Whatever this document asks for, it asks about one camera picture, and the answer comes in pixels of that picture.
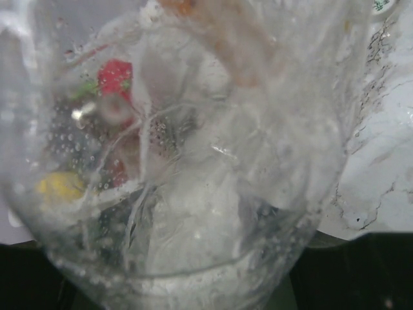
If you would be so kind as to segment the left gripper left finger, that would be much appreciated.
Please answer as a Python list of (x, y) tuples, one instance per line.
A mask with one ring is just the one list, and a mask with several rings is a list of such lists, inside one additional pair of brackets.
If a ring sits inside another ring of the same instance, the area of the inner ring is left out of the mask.
[(83, 309), (74, 284), (31, 244), (1, 246), (1, 309)]

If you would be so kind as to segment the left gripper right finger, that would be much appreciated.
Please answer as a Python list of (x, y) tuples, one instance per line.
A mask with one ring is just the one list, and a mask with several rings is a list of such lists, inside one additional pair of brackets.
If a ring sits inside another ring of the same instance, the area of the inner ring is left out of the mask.
[(412, 234), (308, 248), (290, 279), (298, 309), (412, 309)]

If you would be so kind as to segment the clear plastic bottle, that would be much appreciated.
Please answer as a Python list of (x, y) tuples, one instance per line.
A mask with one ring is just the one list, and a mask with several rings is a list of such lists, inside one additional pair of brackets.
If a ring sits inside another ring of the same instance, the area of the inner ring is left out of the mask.
[[(160, 1), (1, 2), (1, 197), (105, 309), (261, 309), (346, 162), (371, 1), (249, 1), (256, 87)], [(132, 102), (99, 69), (132, 64)], [(35, 185), (76, 173), (84, 195)]]

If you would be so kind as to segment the white bottle cap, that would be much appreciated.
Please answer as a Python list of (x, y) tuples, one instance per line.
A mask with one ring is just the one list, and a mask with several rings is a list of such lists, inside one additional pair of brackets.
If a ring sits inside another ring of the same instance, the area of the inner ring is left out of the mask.
[(398, 11), (401, 0), (374, 0), (371, 23), (383, 23)]

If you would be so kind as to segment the tall orange drink bottle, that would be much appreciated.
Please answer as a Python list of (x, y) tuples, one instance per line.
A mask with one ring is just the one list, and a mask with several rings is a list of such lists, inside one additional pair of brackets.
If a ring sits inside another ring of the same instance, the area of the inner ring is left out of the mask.
[(166, 13), (210, 49), (239, 87), (256, 87), (272, 66), (276, 42), (249, 1), (160, 1)]

